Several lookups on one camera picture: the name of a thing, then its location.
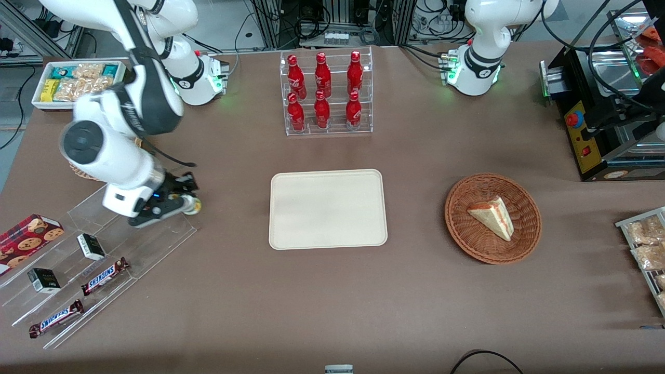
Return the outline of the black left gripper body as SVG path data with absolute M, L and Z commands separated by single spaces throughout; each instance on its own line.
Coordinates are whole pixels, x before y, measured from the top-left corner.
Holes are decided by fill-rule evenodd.
M 627 97 L 624 92 L 618 92 L 623 109 L 619 114 L 617 125 L 660 122 L 664 105 L 663 82 L 664 68 L 661 67 L 642 83 L 635 95 Z

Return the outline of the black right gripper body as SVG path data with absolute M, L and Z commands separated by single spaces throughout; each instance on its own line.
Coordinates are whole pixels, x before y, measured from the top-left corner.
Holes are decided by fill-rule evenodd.
M 167 172 L 164 182 L 148 199 L 148 213 L 151 215 L 166 215 L 168 213 L 168 199 L 181 199 L 182 195 L 180 193 L 180 177 Z

